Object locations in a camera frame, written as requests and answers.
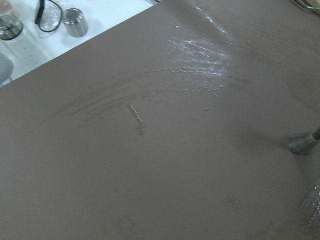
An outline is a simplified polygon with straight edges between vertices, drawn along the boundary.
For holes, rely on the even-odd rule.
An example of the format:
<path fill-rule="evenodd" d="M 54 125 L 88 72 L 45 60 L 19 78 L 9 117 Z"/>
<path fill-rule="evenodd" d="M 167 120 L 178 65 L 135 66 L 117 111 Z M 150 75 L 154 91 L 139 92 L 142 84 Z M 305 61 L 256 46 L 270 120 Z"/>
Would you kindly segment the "steel double jigger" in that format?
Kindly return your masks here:
<path fill-rule="evenodd" d="M 320 128 L 314 132 L 295 133 L 288 137 L 288 148 L 296 155 L 307 156 L 320 142 Z"/>

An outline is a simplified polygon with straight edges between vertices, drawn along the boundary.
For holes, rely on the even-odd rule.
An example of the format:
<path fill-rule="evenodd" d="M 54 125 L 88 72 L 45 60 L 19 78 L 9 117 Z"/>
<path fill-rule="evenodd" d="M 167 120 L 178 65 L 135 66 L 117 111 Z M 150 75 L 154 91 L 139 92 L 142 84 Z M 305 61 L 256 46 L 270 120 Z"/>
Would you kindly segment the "steel cup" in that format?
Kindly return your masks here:
<path fill-rule="evenodd" d="M 63 24 L 71 37 L 80 38 L 87 34 L 88 24 L 78 8 L 68 8 L 62 13 Z"/>

